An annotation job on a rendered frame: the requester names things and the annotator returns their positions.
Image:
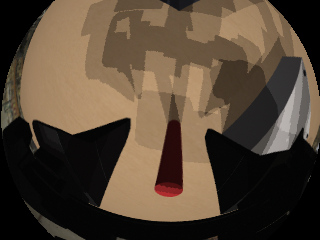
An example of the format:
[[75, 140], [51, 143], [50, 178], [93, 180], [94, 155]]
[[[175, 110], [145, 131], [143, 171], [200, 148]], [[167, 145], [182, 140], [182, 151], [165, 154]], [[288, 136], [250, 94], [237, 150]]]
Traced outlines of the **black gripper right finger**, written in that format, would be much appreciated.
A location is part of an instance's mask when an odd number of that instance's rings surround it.
[[237, 204], [264, 180], [269, 169], [285, 163], [292, 152], [287, 149], [260, 156], [209, 128], [204, 140], [215, 176], [220, 215], [236, 211]]

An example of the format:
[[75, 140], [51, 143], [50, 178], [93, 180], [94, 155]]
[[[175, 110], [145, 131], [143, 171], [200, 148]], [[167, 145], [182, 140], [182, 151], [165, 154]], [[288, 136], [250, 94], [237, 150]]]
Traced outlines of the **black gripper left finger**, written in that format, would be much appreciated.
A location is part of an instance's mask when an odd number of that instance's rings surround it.
[[131, 119], [111, 121], [75, 135], [37, 120], [32, 124], [39, 147], [64, 161], [89, 204], [100, 207], [113, 169], [127, 143]]

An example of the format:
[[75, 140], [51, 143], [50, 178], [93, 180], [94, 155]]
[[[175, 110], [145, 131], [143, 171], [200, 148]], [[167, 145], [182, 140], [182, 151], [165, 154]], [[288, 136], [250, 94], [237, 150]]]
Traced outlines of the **red peg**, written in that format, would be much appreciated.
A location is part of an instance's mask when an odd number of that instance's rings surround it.
[[179, 196], [183, 189], [183, 152], [181, 152], [181, 123], [168, 121], [163, 153], [157, 171], [155, 191], [160, 196]]

